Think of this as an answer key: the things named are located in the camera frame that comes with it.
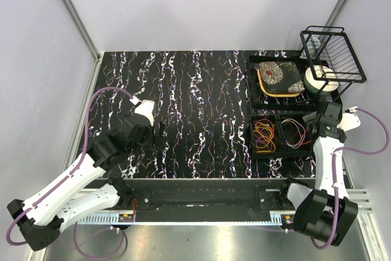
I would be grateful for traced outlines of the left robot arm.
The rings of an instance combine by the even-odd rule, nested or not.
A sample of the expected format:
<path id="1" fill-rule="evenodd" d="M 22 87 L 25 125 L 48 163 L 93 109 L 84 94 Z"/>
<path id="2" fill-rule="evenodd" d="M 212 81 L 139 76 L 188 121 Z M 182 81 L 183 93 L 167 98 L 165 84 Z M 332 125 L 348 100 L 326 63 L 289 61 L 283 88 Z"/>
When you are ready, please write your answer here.
<path id="1" fill-rule="evenodd" d="M 133 114 L 115 129 L 91 140 L 60 176 L 26 200 L 14 199 L 7 209 L 24 240 L 33 251 L 52 244 L 69 226 L 107 208 L 124 210 L 136 203 L 132 187 L 120 177 L 109 178 L 95 191 L 75 199 L 89 183 L 126 163 L 131 152 L 139 149 L 162 150 L 166 125 L 157 128 L 142 114 Z"/>

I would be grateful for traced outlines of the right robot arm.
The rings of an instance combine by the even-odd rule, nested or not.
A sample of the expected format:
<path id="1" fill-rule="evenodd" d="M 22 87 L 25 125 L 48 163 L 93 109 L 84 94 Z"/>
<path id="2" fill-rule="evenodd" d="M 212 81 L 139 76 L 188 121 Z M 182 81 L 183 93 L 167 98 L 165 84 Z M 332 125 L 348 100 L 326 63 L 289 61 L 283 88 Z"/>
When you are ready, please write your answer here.
<path id="1" fill-rule="evenodd" d="M 293 229 L 311 238 L 318 249 L 339 246 L 358 214 L 358 205 L 349 199 L 343 178 L 343 146 L 340 126 L 345 113 L 338 103 L 325 102 L 303 120 L 313 141 L 316 161 L 315 186 L 288 180 L 277 195 L 279 206 L 295 209 Z"/>

